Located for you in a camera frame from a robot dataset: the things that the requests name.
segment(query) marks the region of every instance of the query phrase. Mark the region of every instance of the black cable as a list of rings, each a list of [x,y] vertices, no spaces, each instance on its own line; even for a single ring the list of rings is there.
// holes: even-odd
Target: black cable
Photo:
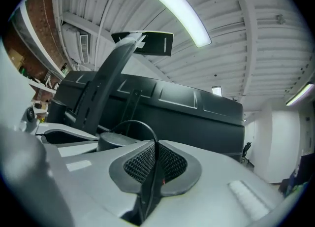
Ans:
[[[124,125],[124,124],[128,124],[128,123],[137,123],[137,124],[145,126],[147,129],[149,129],[149,131],[153,135],[154,142],[156,144],[158,143],[158,137],[155,134],[155,132],[153,131],[153,129],[151,127],[149,127],[146,123],[144,123],[142,121],[138,121],[138,120],[126,120],[126,121],[123,121],[123,122],[119,123],[118,125],[116,125],[113,129],[111,129],[110,132],[115,132],[115,129],[117,129],[119,126]]]

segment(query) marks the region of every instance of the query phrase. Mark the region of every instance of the ceiling beam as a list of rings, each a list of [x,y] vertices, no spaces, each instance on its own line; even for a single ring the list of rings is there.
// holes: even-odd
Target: ceiling beam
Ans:
[[[258,40],[258,27],[257,18],[255,13],[255,6],[252,0],[238,0],[242,9],[243,18],[246,27],[247,37],[247,63],[246,72],[243,83],[243,92],[239,100],[240,103],[244,102],[252,81],[252,75],[255,70],[256,56],[257,56],[257,40]]]
[[[288,94],[291,95],[297,94],[308,82],[312,80],[313,77],[315,77],[315,53],[313,53],[310,56],[308,67],[304,70],[303,75],[296,82],[296,84],[293,86],[293,88],[289,91]]]
[[[91,35],[98,37],[100,27],[86,19],[83,19],[75,14],[69,13],[69,12],[64,12],[63,13],[63,21],[67,22],[77,28],[80,28]],[[115,43],[111,33],[105,29],[100,30],[100,36],[105,38],[107,41],[111,43]],[[143,64],[145,67],[147,67],[150,71],[154,72],[157,74],[161,80],[171,82],[171,80],[156,66],[153,65],[148,59],[146,59],[144,56],[139,55],[139,54],[134,54],[132,55],[135,57],[141,64]]]
[[[251,122],[254,122],[258,117],[259,117],[260,113],[256,112],[256,113],[252,113],[251,115],[249,115],[247,117],[247,120],[244,121],[244,126],[249,125]]]

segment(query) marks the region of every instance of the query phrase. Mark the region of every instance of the corrugated metal ceiling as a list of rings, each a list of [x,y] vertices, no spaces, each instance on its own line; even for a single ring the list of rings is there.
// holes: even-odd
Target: corrugated metal ceiling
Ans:
[[[78,15],[110,33],[157,30],[174,33],[171,57],[146,56],[171,81],[211,91],[221,85],[225,97],[240,97],[249,66],[248,23],[240,0],[187,0],[206,27],[212,44],[197,48],[182,24],[158,0],[59,0],[62,12]],[[255,65],[245,111],[259,110],[270,97],[290,95],[308,66],[314,65],[314,40],[291,0],[251,0],[257,21]],[[91,63],[96,36],[91,36]],[[101,39],[97,67],[112,45]]]

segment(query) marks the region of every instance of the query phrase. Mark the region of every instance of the speaker grille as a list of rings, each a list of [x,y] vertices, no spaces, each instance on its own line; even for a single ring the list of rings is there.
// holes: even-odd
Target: speaker grille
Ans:
[[[143,183],[155,164],[155,147],[150,146],[135,157],[126,161],[124,170],[133,179]]]
[[[185,172],[187,161],[182,156],[159,145],[159,161],[164,170],[165,182],[169,182]]]

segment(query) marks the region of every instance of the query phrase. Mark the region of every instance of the black mount arm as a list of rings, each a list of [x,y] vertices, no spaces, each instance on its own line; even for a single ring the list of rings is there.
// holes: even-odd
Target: black mount arm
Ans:
[[[79,101],[74,127],[95,135],[104,107],[112,91],[113,83],[142,40],[141,33],[122,39],[89,83]]]

